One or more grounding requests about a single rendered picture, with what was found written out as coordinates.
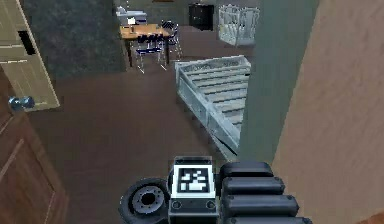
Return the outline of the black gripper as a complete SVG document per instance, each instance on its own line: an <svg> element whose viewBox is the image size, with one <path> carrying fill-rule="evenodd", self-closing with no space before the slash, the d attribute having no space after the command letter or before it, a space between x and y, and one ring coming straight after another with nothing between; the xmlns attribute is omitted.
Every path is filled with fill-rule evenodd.
<svg viewBox="0 0 384 224"><path fill-rule="evenodd" d="M168 224L169 199L164 179L145 178L135 182L119 201L122 224Z"/></svg>

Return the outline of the white slatted shelf unit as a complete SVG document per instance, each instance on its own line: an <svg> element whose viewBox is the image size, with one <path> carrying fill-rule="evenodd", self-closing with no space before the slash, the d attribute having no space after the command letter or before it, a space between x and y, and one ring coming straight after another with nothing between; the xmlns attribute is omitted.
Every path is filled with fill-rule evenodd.
<svg viewBox="0 0 384 224"><path fill-rule="evenodd" d="M176 91L222 153L236 156L251 63L244 55L174 65Z"/></svg>

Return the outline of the brown wooden room door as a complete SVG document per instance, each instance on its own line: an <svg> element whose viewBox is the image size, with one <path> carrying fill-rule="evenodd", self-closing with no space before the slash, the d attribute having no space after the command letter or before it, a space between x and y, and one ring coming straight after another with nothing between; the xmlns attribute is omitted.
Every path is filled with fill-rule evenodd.
<svg viewBox="0 0 384 224"><path fill-rule="evenodd" d="M0 224L65 224L69 199L0 67Z"/></svg>

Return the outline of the round silver door knob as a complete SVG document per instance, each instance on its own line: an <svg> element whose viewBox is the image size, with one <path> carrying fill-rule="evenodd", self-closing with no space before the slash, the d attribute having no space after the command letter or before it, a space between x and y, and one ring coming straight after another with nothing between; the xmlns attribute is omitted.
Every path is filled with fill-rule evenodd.
<svg viewBox="0 0 384 224"><path fill-rule="evenodd" d="M14 111L22 109L31 109L35 106L35 101L31 96L24 97L10 97L8 99L8 104L10 108Z"/></svg>

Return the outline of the brown wooden dining table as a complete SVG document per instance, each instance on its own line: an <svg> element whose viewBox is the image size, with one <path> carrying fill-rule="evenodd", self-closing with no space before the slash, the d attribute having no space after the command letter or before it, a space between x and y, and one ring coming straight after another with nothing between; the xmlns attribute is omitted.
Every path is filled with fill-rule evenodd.
<svg viewBox="0 0 384 224"><path fill-rule="evenodd" d="M124 43L129 61L129 66L133 66L132 43L141 35L163 35L165 41L165 60L169 63L169 39L171 34L157 24L126 25L119 28L120 37Z"/></svg>

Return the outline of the pale wooden room door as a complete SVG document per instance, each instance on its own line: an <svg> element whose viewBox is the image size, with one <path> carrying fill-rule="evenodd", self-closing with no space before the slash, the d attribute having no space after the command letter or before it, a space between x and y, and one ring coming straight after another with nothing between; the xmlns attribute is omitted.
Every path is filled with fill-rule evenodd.
<svg viewBox="0 0 384 224"><path fill-rule="evenodd" d="M17 97L34 99L32 111L60 106L22 0L0 0L0 66Z"/></svg>

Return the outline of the white kitchen counter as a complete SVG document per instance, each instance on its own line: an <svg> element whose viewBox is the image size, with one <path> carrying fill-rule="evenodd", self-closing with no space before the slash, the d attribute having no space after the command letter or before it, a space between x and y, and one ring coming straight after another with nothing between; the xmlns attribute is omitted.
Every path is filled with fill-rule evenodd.
<svg viewBox="0 0 384 224"><path fill-rule="evenodd" d="M126 10L122 6L117 7L116 16L122 26L147 23L147 14L144 11Z"/></svg>

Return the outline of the black cabinet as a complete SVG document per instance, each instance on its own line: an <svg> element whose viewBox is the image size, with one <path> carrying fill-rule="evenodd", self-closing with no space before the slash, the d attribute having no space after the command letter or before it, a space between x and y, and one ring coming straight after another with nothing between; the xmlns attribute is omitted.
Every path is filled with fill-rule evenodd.
<svg viewBox="0 0 384 224"><path fill-rule="evenodd" d="M213 30L214 6L193 3L189 5L189 25L197 29Z"/></svg>

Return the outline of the black metal frame chair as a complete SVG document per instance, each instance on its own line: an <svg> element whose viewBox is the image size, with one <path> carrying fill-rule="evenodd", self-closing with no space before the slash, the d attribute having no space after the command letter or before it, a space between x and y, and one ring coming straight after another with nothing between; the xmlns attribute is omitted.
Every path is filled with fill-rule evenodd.
<svg viewBox="0 0 384 224"><path fill-rule="evenodd" d="M134 47L137 68L142 74L145 73L144 57L150 54L157 55L157 61L160 62L161 55L164 53L165 37L162 33L141 34L137 38Z"/></svg>
<svg viewBox="0 0 384 224"><path fill-rule="evenodd" d="M174 52L177 55L177 60L180 60L182 56L182 48L181 48L179 37L178 37L179 25L176 22L173 22L171 20L168 20L168 21L162 20L161 27L168 32L169 45L174 47Z"/></svg>

